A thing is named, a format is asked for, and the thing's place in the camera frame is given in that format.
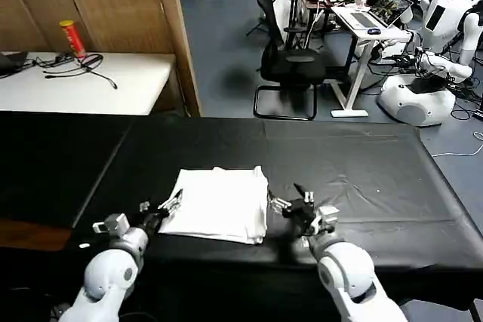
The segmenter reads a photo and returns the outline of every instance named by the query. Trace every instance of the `chips can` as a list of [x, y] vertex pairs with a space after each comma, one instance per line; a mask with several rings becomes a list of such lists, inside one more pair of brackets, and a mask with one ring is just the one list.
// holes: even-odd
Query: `chips can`
[[59, 22], [59, 25], [62, 27], [63, 31], [66, 33], [67, 39], [69, 39], [70, 47], [74, 51], [75, 55], [78, 58], [84, 58], [85, 48], [82, 44], [81, 37], [78, 35], [77, 29], [75, 27], [73, 20], [63, 20]]

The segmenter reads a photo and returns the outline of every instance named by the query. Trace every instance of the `white desk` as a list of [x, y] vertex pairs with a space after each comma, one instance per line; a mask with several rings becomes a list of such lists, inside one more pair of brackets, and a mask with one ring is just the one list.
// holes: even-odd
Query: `white desk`
[[367, 30], [360, 30], [360, 29], [353, 29], [341, 15], [353, 12], [354, 9], [350, 8], [343, 8], [343, 7], [333, 7], [332, 11], [336, 14], [337, 18], [339, 18], [348, 29], [350, 29], [351, 33], [358, 38], [358, 41], [367, 42], [364, 51], [362, 52], [361, 57], [359, 58], [357, 70], [355, 72], [355, 78], [352, 80], [351, 87], [349, 89], [349, 93], [347, 97], [344, 96], [342, 90], [339, 87], [339, 84], [336, 80], [331, 79], [329, 80], [329, 84], [332, 86], [334, 93], [339, 100], [342, 109], [335, 109], [331, 111], [332, 117], [367, 117], [367, 111], [363, 109], [352, 109], [354, 106], [355, 97], [361, 87], [362, 79], [364, 78], [364, 74], [368, 69], [368, 62], [369, 58], [371, 57], [371, 51], [374, 47], [375, 41], [382, 41], [385, 39], [394, 39], [396, 41], [409, 41], [410, 34], [406, 31], [400, 30], [395, 26], [390, 26], [389, 28], [385, 28], [382, 24], [380, 24], [381, 33], [377, 35], [370, 35], [368, 34]]
[[[167, 84], [178, 99], [177, 108], [182, 108], [181, 98], [177, 97], [180, 90], [173, 54], [102, 55], [104, 60], [95, 72], [111, 78], [118, 85], [117, 90], [107, 80], [90, 73], [51, 79], [42, 73], [74, 69], [75, 62], [50, 69], [35, 66], [0, 78], [0, 110], [148, 115]], [[55, 53], [29, 53], [28, 58], [52, 60], [55, 56]]]

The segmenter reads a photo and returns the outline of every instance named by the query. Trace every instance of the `white towel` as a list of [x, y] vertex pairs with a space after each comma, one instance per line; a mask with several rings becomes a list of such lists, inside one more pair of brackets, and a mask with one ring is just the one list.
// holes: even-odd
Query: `white towel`
[[180, 208], [160, 233], [261, 243], [266, 234], [268, 181], [253, 170], [181, 170], [171, 193], [183, 189]]

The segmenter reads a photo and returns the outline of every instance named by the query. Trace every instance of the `robotic hand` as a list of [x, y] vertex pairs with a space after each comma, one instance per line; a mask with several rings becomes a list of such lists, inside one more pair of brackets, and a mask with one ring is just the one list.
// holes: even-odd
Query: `robotic hand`
[[112, 237], [108, 250], [97, 254], [84, 273], [84, 285], [74, 304], [60, 322], [118, 322], [119, 309], [134, 289], [134, 282], [143, 267], [143, 254], [162, 220], [180, 206], [183, 191], [150, 210], [149, 202], [140, 205], [142, 220], [129, 225], [125, 214], [113, 214], [92, 225], [94, 231]]
[[337, 235], [339, 210], [331, 205], [314, 210], [313, 192], [296, 188], [303, 198], [284, 201], [269, 193], [269, 202], [275, 211], [293, 218], [301, 235], [308, 238], [320, 281], [334, 299], [342, 322], [407, 322], [386, 295], [369, 253]]

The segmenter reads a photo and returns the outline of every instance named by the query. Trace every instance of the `black table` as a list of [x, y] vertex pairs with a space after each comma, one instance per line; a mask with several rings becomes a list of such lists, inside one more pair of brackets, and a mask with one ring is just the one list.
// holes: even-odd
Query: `black table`
[[[138, 118], [82, 214], [72, 246], [89, 238], [93, 221], [134, 212], [147, 198], [166, 199], [180, 168], [258, 164], [276, 195], [296, 197], [292, 184], [298, 182], [317, 201], [335, 204], [337, 230], [372, 255], [396, 302], [466, 309], [483, 296], [477, 288], [481, 233], [417, 129], [401, 124]], [[281, 216], [269, 212], [268, 225], [260, 246], [159, 236], [141, 277], [176, 306], [174, 319], [194, 311], [215, 318], [214, 300], [232, 308], [242, 301], [250, 307], [242, 311], [266, 310], [272, 317], [279, 310], [281, 319], [290, 315], [286, 308], [299, 317], [328, 313], [331, 300], [308, 251], [294, 248]]]
[[74, 227], [133, 120], [0, 112], [0, 217]]

